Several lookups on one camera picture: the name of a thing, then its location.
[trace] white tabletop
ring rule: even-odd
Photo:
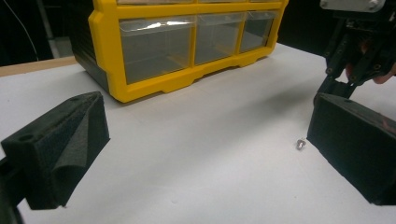
[[[69,97],[105,96],[111,140],[67,208],[31,211],[23,201],[24,220],[395,223],[396,206],[367,203],[315,147],[295,148],[324,70],[323,58],[277,45],[253,65],[125,105],[77,64],[1,77],[0,139]],[[395,82],[370,81],[351,99],[396,119]]]

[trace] plastic drawer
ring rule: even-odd
[[[189,4],[193,0],[117,0],[119,5]]]
[[[189,66],[193,16],[120,22],[128,84]]]
[[[195,64],[212,62],[235,53],[239,24],[244,13],[197,16]]]
[[[248,11],[239,51],[246,52],[266,46],[276,16],[274,11]]]

